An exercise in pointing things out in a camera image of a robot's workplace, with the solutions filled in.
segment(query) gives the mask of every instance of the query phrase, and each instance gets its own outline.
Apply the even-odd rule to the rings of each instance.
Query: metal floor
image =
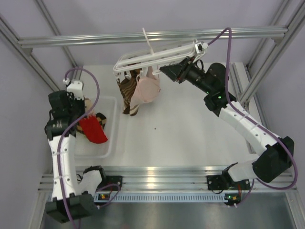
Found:
[[[112,204],[81,229],[295,229],[284,193],[253,193],[239,208],[214,203]],[[73,229],[45,216],[41,229]]]

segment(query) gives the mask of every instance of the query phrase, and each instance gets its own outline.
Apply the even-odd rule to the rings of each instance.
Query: fabric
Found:
[[[90,99],[85,98],[85,112],[87,112],[91,107],[93,103],[91,102]],[[92,109],[92,111],[88,115],[95,115],[95,110]]]
[[[123,97],[123,114],[134,116],[138,112],[138,109],[135,109],[135,107],[132,108],[132,112],[131,112],[130,101],[137,86],[136,77],[139,74],[139,72],[140,69],[133,70],[130,72],[131,73],[130,79],[125,77],[122,82],[120,82],[120,79],[117,80],[117,84],[119,86],[121,95]]]
[[[83,118],[79,123],[89,141],[96,144],[101,144],[108,141],[103,128],[95,116],[92,115],[88,116],[87,118]]]
[[[137,77],[137,85],[130,101],[130,112],[138,109],[140,104],[150,103],[157,98],[160,92],[160,79],[153,74],[153,68],[148,67],[146,77]]]
[[[96,115],[94,115],[97,118],[97,121],[99,121],[99,124],[102,126],[103,129],[105,129],[105,125],[107,122],[107,118],[105,115],[103,115],[102,113],[96,113]],[[77,129],[76,129],[79,133],[84,134],[81,125],[78,123],[77,125]]]

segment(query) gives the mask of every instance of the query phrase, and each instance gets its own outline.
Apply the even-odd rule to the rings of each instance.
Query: black mounting bracket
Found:
[[[102,177],[102,182],[97,186],[96,190],[109,185],[109,184],[117,184],[120,187],[122,187],[123,184],[123,177],[122,176],[107,176],[105,173],[105,170],[102,168],[102,166],[91,166],[87,169],[84,170],[84,174],[92,171],[92,170],[99,170],[101,177]],[[103,189],[103,191],[118,191],[118,188],[116,186],[113,187],[107,187]]]
[[[206,179],[207,179],[208,189],[210,191],[250,189],[249,180],[230,182],[230,185],[228,185],[225,179],[223,179],[223,175],[206,176]]]

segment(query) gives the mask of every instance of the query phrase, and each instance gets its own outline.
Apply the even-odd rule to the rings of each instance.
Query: metal rail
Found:
[[[230,65],[229,74],[230,74],[230,79],[232,80],[232,86],[233,86],[233,89],[234,89],[234,92],[235,92],[236,99],[237,99],[237,101],[239,101],[239,97],[243,92],[243,87],[242,87],[242,84],[240,82],[240,77],[238,75],[238,70],[237,70],[237,67],[236,67],[235,63]],[[255,151],[253,150],[250,143],[248,141],[246,141],[246,144],[247,144],[247,148],[249,150],[249,153],[250,154],[255,154]]]
[[[296,229],[305,228],[305,209],[299,193],[286,193],[286,197]]]
[[[181,41],[189,39],[211,40],[223,29],[203,30],[181,30],[181,31],[156,31],[148,32],[150,41]],[[282,38],[287,32],[285,26],[265,26],[232,28],[233,38]],[[146,42],[142,32],[117,33],[102,35],[77,35],[77,36],[53,36],[53,37],[24,37],[19,40],[22,48],[72,46],[72,45],[93,45],[93,44],[115,44]]]
[[[283,40],[278,46],[275,46],[266,61],[259,69],[259,71],[253,76],[243,94],[240,97],[240,102],[244,103],[249,101],[258,90],[259,86],[263,82],[263,79],[270,73],[274,68],[275,64],[282,57],[288,46],[292,43],[294,38],[300,32],[305,24],[305,1],[302,2],[300,7],[295,12],[292,21],[288,25],[288,32],[285,34]]]
[[[78,167],[76,173],[82,174],[86,167]],[[221,174],[225,167],[104,167],[107,175],[123,176],[122,191],[129,193],[153,192],[199,192],[210,193],[206,176]],[[270,184],[287,186],[291,184],[291,173],[284,172]],[[50,192],[53,189],[53,174],[44,174],[39,185],[39,192]],[[281,192],[296,192],[296,187]],[[253,192],[277,192],[256,182]]]
[[[244,69],[246,71],[248,81],[250,81],[252,79],[251,73],[250,73],[248,67],[245,67]],[[264,127],[266,127],[267,129],[270,129],[270,125],[269,125],[267,116],[266,116],[266,114],[265,114],[265,112],[262,108],[262,105],[261,105],[262,102],[261,102],[261,98],[260,98],[259,94],[254,95],[254,101],[255,101],[255,104],[256,104],[256,107],[257,107],[259,117],[261,118],[262,125]]]
[[[50,29],[52,30],[52,32],[54,33],[54,35],[60,36],[61,32],[59,31],[57,25],[55,24],[50,12],[48,11],[46,5],[44,4],[44,2],[42,0],[35,0],[38,9],[41,11],[43,17],[45,18],[46,22],[48,23]],[[70,61],[70,64],[73,67],[77,67],[77,63],[74,59],[74,57],[72,56],[70,50],[68,47],[63,47],[62,48],[63,52],[65,53],[65,55],[67,56],[67,58]]]
[[[290,5],[290,3],[292,2],[292,0],[282,0],[279,8],[277,9],[272,21],[270,22],[270,25],[276,25],[279,20],[283,17],[283,15],[285,14],[288,6]],[[248,67],[251,68],[254,64],[254,62],[256,61],[258,55],[261,53],[261,51],[266,47],[268,39],[262,39],[260,41],[260,43],[258,44],[257,48],[255,49],[255,52],[253,54],[253,56],[251,57],[251,60],[248,63]]]
[[[0,15],[0,38],[11,47],[15,53],[17,53],[22,59],[28,64],[42,79],[43,81],[53,90],[59,90],[59,86],[52,79],[51,75],[41,65],[31,49],[23,49],[18,44],[19,37],[16,32],[11,28],[2,15]]]

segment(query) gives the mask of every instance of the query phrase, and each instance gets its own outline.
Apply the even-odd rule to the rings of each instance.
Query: white plastic hanger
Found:
[[[143,69],[145,67],[154,65],[163,66],[173,62],[180,62],[187,56],[196,56],[196,59],[199,59],[206,53],[208,47],[207,43],[201,43],[195,40],[175,42],[168,45],[155,47],[153,49],[149,43],[145,29],[143,28],[142,30],[149,46],[149,50],[131,52],[121,56],[113,67],[113,72],[116,77],[118,77],[120,73],[126,71],[140,68]],[[153,72],[154,75],[158,73],[160,73],[158,70]]]

